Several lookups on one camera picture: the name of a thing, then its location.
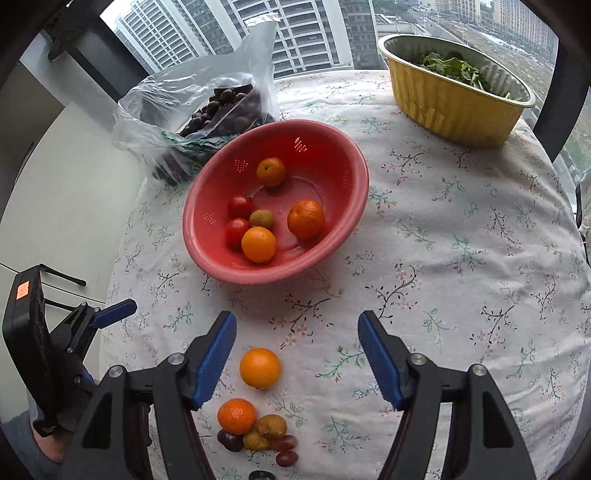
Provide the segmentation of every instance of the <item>gray sleeve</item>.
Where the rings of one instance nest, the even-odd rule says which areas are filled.
[[[1,428],[19,460],[35,480],[57,480],[60,464],[49,460],[37,446],[28,411],[2,424]]]

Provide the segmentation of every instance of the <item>metal screw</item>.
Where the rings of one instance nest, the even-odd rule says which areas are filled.
[[[171,365],[180,365],[184,362],[184,355],[182,353],[173,353],[168,357],[168,363]]]
[[[427,357],[424,356],[422,353],[413,353],[410,356],[410,361],[415,365],[424,365],[427,363]]]
[[[484,365],[476,364],[472,365],[472,373],[474,375],[478,375],[479,377],[484,377],[488,372]]]
[[[109,369],[109,376],[113,378],[117,378],[123,375],[123,367],[120,365],[115,365]]]

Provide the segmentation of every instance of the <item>yellow foil container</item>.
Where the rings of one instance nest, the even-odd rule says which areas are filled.
[[[396,103],[410,118],[441,137],[470,148],[502,145],[524,108],[535,105],[534,92],[513,72],[482,52],[441,38],[389,35],[378,41],[388,59]],[[494,92],[486,93],[414,64],[431,52],[459,52],[480,69]],[[503,98],[511,94],[509,100]]]

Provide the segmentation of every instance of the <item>orange label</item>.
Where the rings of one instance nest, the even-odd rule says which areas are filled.
[[[17,288],[17,300],[29,295],[29,282],[21,283]]]

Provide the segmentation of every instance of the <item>cherry tomato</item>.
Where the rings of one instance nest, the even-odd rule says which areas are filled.
[[[235,218],[226,225],[226,243],[229,247],[240,248],[242,237],[250,230],[250,223],[244,218]]]
[[[228,202],[228,215],[230,218],[244,218],[248,220],[253,211],[252,200],[245,195],[236,195]]]

